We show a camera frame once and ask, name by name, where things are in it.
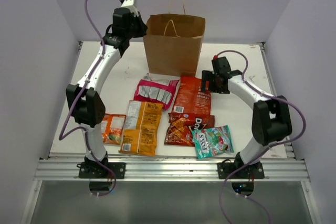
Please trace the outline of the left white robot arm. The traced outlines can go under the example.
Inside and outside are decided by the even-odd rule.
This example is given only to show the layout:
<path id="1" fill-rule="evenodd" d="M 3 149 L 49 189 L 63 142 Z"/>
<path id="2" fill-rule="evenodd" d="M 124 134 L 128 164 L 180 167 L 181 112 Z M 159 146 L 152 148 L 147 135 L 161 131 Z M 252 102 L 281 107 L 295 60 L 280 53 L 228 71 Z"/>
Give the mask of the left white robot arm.
<path id="1" fill-rule="evenodd" d="M 93 161 L 90 171 L 97 178 L 104 178 L 109 172 L 109 165 L 104 162 L 107 151 L 100 131 L 106 107 L 100 93 L 110 71 L 128 49 L 130 40 L 143 37 L 146 30 L 136 7 L 116 8 L 93 63 L 77 84 L 66 87 L 67 118 L 74 118 L 77 128 L 83 131 L 87 149 L 85 160 Z"/>

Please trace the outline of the yellow Kettle chips bag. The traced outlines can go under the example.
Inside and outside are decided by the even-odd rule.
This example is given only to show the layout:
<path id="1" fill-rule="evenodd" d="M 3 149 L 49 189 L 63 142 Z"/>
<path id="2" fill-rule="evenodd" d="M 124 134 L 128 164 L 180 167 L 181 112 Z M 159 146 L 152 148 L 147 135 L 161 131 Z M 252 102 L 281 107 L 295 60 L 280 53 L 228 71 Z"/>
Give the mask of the yellow Kettle chips bag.
<path id="1" fill-rule="evenodd" d="M 130 101 L 119 152 L 155 156 L 163 105 Z"/>

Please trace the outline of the orange small snack bag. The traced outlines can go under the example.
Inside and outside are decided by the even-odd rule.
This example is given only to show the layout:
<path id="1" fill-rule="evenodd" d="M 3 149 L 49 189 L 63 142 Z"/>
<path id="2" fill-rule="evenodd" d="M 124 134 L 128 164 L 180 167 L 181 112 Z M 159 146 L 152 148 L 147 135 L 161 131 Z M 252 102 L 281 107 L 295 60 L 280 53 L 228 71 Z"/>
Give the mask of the orange small snack bag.
<path id="1" fill-rule="evenodd" d="M 126 115 L 106 113 L 101 122 L 101 134 L 105 144 L 120 145 Z"/>

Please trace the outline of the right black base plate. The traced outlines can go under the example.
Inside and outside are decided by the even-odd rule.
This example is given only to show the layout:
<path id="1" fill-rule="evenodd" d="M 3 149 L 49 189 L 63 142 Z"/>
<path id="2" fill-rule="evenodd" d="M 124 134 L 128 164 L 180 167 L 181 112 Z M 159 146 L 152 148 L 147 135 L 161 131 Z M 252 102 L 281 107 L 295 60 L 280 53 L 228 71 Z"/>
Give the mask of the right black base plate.
<path id="1" fill-rule="evenodd" d="M 264 169 L 261 162 L 245 168 L 237 168 L 231 159 L 217 163 L 219 179 L 264 179 Z"/>

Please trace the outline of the red Doritos bag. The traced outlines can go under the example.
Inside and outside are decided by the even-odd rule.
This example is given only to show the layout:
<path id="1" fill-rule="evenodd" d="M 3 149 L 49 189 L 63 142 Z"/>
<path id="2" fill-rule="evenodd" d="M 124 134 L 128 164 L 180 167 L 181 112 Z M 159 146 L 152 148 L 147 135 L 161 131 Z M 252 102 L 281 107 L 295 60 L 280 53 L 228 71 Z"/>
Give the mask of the red Doritos bag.
<path id="1" fill-rule="evenodd" d="M 212 128 L 214 125 L 214 115 L 171 112 L 164 144 L 194 147 L 192 132 Z"/>

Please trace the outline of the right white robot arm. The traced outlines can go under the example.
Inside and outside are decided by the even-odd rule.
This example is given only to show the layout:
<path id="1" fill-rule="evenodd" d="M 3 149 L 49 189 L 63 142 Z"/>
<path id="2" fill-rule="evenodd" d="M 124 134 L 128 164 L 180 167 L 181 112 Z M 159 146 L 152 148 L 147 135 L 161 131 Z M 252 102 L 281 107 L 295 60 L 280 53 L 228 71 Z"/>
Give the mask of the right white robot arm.
<path id="1" fill-rule="evenodd" d="M 286 98 L 264 93 L 257 86 L 247 83 L 241 71 L 231 69 L 226 57 L 214 56 L 212 66 L 212 71 L 202 71 L 201 90 L 219 94 L 233 93 L 253 111 L 253 137 L 238 152 L 234 165 L 236 176 L 246 178 L 253 171 L 252 165 L 260 160 L 258 154 L 292 133 L 288 104 L 278 101 Z"/>

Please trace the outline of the teal Fox's candy bag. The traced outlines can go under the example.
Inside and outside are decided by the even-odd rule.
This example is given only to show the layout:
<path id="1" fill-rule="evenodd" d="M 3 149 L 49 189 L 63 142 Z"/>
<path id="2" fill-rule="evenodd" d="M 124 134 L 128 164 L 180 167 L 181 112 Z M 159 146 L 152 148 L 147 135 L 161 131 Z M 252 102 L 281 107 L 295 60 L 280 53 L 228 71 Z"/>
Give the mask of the teal Fox's candy bag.
<path id="1" fill-rule="evenodd" d="M 194 130 L 192 137 L 198 159 L 234 152 L 228 125 Z"/>

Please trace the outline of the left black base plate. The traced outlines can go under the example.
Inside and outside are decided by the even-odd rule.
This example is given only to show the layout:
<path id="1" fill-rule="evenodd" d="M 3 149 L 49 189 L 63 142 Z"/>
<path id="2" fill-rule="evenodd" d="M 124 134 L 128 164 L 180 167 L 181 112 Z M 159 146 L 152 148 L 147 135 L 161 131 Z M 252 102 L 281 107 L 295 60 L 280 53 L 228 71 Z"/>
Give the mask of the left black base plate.
<path id="1" fill-rule="evenodd" d="M 79 168 L 79 178 L 98 179 L 98 178 L 116 178 L 124 179 L 126 171 L 126 163 L 109 162 L 105 157 L 101 163 L 108 169 L 99 165 L 96 161 L 84 158 L 84 161 L 77 164 Z"/>

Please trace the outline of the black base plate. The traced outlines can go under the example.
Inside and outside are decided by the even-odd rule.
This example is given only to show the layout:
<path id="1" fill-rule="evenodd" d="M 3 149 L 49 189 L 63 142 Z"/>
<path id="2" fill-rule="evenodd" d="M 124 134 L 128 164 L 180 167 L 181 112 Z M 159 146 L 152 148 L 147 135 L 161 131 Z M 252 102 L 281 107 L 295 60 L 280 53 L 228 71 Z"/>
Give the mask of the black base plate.
<path id="1" fill-rule="evenodd" d="M 245 168 L 237 168 L 231 159 L 217 163 L 219 179 L 264 179 L 264 169 L 261 162 Z"/>
<path id="2" fill-rule="evenodd" d="M 124 179 L 126 171 L 126 163 L 109 162 L 105 157 L 101 163 L 108 169 L 99 165 L 96 161 L 84 158 L 84 161 L 77 164 L 79 168 L 79 178 L 98 179 L 98 178 L 116 178 Z"/>

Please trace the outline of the pink snack bag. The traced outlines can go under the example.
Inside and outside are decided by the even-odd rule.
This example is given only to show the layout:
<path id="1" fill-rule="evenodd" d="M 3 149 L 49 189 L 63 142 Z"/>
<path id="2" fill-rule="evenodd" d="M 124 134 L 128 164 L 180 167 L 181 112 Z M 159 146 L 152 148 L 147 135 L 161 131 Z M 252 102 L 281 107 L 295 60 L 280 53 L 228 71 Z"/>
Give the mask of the pink snack bag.
<path id="1" fill-rule="evenodd" d="M 133 99 L 163 104 L 163 110 L 166 111 L 173 102 L 178 83 L 179 80 L 152 80 L 147 74 L 139 81 Z"/>

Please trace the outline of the red cassava chips bag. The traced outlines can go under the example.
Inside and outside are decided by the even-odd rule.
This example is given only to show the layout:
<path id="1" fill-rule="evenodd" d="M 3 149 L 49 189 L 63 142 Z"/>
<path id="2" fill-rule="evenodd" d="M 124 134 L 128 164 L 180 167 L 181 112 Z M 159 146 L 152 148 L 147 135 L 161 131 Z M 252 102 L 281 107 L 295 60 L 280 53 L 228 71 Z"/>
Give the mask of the red cassava chips bag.
<path id="1" fill-rule="evenodd" d="M 172 112 L 210 115 L 212 97 L 206 90 L 201 91 L 202 80 L 196 77 L 181 76 Z"/>

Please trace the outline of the aluminium front rail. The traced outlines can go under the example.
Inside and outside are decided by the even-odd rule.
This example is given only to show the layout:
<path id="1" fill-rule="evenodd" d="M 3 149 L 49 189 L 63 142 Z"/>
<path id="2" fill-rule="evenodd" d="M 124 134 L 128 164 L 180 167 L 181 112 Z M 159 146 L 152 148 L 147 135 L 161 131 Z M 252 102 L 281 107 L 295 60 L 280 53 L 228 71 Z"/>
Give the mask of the aluminium front rail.
<path id="1" fill-rule="evenodd" d="M 112 162 L 121 162 L 118 179 L 123 182 L 217 182 L 224 172 L 218 159 L 198 161 L 192 158 L 146 159 L 111 157 Z M 77 157 L 56 157 L 39 161 L 35 180 L 79 179 Z M 235 181 L 262 182 L 308 182 L 310 180 L 305 162 L 295 159 L 263 159 L 261 165 L 249 175 L 240 175 Z"/>

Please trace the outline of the brown paper bag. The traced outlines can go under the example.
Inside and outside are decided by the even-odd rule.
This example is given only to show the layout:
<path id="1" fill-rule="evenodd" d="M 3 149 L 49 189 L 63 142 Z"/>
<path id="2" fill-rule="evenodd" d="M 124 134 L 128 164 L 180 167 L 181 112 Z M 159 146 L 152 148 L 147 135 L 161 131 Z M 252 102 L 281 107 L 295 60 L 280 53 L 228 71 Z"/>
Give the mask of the brown paper bag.
<path id="1" fill-rule="evenodd" d="M 206 20 L 183 14 L 151 15 L 143 37 L 149 73 L 196 76 Z"/>

